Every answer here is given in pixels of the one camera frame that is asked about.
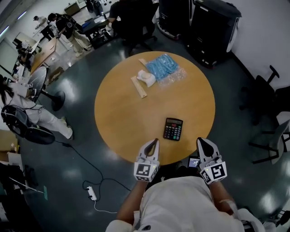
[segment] clear plastic bag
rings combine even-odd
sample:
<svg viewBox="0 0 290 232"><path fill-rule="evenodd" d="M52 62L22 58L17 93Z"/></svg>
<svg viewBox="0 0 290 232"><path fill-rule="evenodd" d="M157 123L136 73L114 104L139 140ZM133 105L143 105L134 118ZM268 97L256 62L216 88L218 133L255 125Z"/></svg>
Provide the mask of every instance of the clear plastic bag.
<svg viewBox="0 0 290 232"><path fill-rule="evenodd" d="M146 64L150 73L155 75L161 87L179 81L187 76L186 71L181 68L168 54L163 54Z"/></svg>

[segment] khaki pants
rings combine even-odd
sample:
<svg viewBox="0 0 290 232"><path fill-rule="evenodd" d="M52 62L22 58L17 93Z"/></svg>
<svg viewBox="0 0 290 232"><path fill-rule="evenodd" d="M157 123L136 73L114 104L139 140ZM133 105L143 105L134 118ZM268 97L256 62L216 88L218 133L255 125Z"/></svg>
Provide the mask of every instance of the khaki pants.
<svg viewBox="0 0 290 232"><path fill-rule="evenodd" d="M31 122L43 126L44 128L51 131L58 131L64 137L69 139L73 131L71 128L67 127L60 119L54 116L52 113L47 111L46 109L37 110L26 110L26 114Z"/></svg>
<svg viewBox="0 0 290 232"><path fill-rule="evenodd" d="M69 40L69 42L71 42L74 45L74 47L76 48L78 53L82 52L82 46L78 43L76 38L81 40L85 46L89 46L91 44L87 38L80 35L78 32L73 31L72 36L68 40Z"/></svg>

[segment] small screen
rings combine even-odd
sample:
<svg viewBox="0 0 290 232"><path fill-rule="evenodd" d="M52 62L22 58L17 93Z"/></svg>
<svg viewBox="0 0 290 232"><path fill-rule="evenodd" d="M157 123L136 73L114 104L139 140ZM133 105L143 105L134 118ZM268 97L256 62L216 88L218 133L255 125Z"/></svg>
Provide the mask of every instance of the small screen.
<svg viewBox="0 0 290 232"><path fill-rule="evenodd" d="M182 124L181 121L177 121L177 120L173 120L173 119L167 119L167 123L175 123L175 124L178 124L178 125Z"/></svg>
<svg viewBox="0 0 290 232"><path fill-rule="evenodd" d="M198 165L199 159L190 158L188 166L191 168L196 168Z"/></svg>

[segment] power strip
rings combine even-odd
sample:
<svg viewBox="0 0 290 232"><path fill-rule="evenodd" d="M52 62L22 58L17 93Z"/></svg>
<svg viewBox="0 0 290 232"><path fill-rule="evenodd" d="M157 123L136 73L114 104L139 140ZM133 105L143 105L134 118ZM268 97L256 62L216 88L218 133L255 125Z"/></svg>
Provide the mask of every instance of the power strip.
<svg viewBox="0 0 290 232"><path fill-rule="evenodd" d="M91 186L88 186L88 187L87 187L87 191L88 191L88 193L89 193L89 198L90 198L92 201L96 201L96 200L97 200L97 197L96 197L95 192L94 192L94 190L92 189Z"/></svg>

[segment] ceiling light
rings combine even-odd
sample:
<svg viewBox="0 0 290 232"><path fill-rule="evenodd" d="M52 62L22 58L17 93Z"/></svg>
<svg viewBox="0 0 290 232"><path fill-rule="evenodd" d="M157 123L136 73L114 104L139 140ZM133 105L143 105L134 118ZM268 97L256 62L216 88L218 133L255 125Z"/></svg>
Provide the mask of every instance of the ceiling light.
<svg viewBox="0 0 290 232"><path fill-rule="evenodd" d="M9 28L9 26L7 26L7 27L4 29L4 31L1 32L0 37L1 37L1 35L3 35L3 34L5 33L5 31L7 31L8 28Z"/></svg>
<svg viewBox="0 0 290 232"><path fill-rule="evenodd" d="M26 13L26 11L23 12L23 13L21 14L21 16L19 16L19 17L17 18L17 20L20 19L20 18L21 18L25 13Z"/></svg>

